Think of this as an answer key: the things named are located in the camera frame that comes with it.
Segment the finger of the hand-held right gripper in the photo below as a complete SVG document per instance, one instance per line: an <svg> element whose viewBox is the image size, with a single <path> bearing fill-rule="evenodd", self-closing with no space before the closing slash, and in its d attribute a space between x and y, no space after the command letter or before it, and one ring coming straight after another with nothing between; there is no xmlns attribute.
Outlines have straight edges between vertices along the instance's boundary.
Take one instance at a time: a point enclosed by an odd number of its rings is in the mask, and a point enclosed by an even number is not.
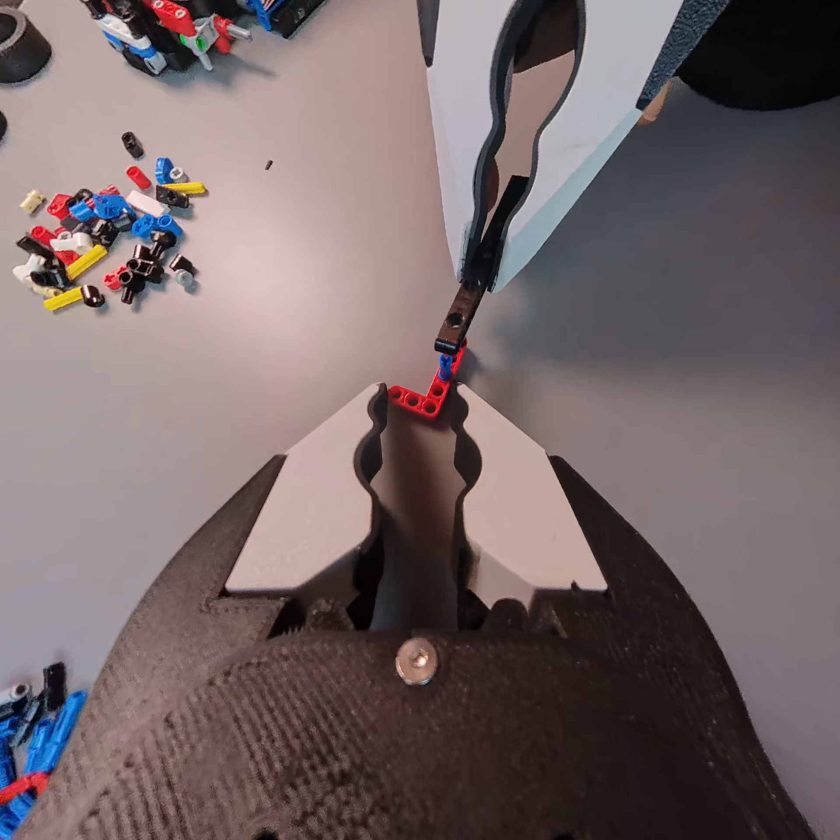
<svg viewBox="0 0 840 840"><path fill-rule="evenodd" d="M506 67L522 3L426 3L426 89L450 258L464 278L497 190Z"/></svg>
<svg viewBox="0 0 840 840"><path fill-rule="evenodd" d="M530 175L530 185L493 293L531 260L638 123L636 103L679 9L679 0L584 3L581 48L512 76L497 170Z"/></svg>

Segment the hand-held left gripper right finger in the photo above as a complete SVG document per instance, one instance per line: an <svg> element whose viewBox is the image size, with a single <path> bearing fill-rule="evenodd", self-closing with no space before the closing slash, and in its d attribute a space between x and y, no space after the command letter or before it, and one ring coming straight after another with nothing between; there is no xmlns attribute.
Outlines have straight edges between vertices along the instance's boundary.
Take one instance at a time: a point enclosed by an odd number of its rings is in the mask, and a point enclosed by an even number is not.
<svg viewBox="0 0 840 840"><path fill-rule="evenodd" d="M608 582L550 455L467 386L456 386L478 475L464 497L467 590L484 605L542 592L605 592Z"/></svg>

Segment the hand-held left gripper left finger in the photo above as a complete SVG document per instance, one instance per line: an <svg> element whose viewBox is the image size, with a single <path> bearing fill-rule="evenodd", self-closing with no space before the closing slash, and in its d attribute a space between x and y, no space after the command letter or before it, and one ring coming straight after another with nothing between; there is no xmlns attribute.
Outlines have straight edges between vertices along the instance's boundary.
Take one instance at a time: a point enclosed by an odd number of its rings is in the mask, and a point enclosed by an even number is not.
<svg viewBox="0 0 840 840"><path fill-rule="evenodd" d="M226 594L340 604L371 620L383 575L382 502L388 387L373 383L288 449L226 580Z"/></svg>

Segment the red angled lego beam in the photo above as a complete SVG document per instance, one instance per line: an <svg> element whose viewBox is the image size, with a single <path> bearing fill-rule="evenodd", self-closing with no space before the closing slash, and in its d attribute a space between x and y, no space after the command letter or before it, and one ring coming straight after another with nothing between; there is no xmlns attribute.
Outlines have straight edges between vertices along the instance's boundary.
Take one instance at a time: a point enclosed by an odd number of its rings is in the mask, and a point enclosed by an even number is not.
<svg viewBox="0 0 840 840"><path fill-rule="evenodd" d="M437 370L436 370L436 377L425 395L413 393L413 389L402 387L402 386L389 386L388 387L389 403L413 413L413 416L420 416L425 419L436 419L446 403L446 396L447 396L452 383L454 383L454 374L461 367L465 348L467 348L467 340L464 340L461 348L452 353L454 365L452 365L452 379L447 383L440 382Z"/></svg>

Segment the long black lego beam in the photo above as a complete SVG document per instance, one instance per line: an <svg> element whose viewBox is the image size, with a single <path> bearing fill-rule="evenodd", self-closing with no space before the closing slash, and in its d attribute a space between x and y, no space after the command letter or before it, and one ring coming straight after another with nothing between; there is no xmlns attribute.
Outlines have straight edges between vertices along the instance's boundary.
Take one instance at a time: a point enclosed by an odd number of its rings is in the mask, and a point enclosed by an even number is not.
<svg viewBox="0 0 840 840"><path fill-rule="evenodd" d="M437 331L436 352L446 355L456 355L467 342L467 330L474 321L474 315L481 306L481 299L487 291L493 289L499 272L499 260L504 251L504 240L510 225L510 217L524 198L528 188L528 176L512 175L493 217L465 267L465 275L456 291L456 298Z"/></svg>

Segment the partly built lego car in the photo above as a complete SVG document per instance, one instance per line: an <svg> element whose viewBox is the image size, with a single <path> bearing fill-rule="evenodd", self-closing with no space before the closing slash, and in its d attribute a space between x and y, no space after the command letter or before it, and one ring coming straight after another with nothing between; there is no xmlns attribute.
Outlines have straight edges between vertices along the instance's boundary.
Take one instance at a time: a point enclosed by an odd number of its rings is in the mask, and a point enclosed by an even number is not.
<svg viewBox="0 0 840 840"><path fill-rule="evenodd" d="M250 43L251 16L264 33L291 38L325 4L322 0L83 0L82 3L126 64L160 78L194 63L213 71L213 55Z"/></svg>

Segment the pile of blue lego pins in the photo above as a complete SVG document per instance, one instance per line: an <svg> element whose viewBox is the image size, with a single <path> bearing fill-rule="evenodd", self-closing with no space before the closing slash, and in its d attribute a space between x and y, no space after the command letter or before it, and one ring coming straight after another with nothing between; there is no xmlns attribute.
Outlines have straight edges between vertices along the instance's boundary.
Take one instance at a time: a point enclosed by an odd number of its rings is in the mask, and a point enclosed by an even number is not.
<svg viewBox="0 0 840 840"><path fill-rule="evenodd" d="M66 666L44 667L40 688L0 690L0 838L14 838L77 725L87 692L66 690Z"/></svg>

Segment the pile of mixed lego pieces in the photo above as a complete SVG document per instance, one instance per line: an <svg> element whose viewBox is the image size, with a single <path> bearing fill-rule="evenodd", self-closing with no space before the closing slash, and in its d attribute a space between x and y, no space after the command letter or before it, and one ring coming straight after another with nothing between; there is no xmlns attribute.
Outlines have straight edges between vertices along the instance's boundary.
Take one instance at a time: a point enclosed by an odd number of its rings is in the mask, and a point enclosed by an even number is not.
<svg viewBox="0 0 840 840"><path fill-rule="evenodd" d="M53 228L32 226L14 241L26 255L12 275L35 293L47 313L82 303L100 311L108 296L118 296L124 306L135 306L149 287L174 281L182 291L196 291L199 270L181 251L181 214L192 201L207 193L204 183L189 181L170 157L157 157L153 179L137 163L124 170L131 191L106 185L100 191L80 188L74 193L28 191L22 208L36 216L40 208L56 221ZM108 270L100 287L90 274L110 258L121 240L134 237L124 262Z"/></svg>

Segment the black round pad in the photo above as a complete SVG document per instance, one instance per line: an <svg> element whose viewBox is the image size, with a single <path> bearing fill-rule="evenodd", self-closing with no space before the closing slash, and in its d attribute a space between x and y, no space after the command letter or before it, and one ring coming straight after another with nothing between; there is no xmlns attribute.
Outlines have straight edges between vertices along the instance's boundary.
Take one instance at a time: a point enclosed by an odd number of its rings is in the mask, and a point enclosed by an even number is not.
<svg viewBox="0 0 840 840"><path fill-rule="evenodd" d="M793 110L840 95L837 0L732 0L676 68L732 110Z"/></svg>

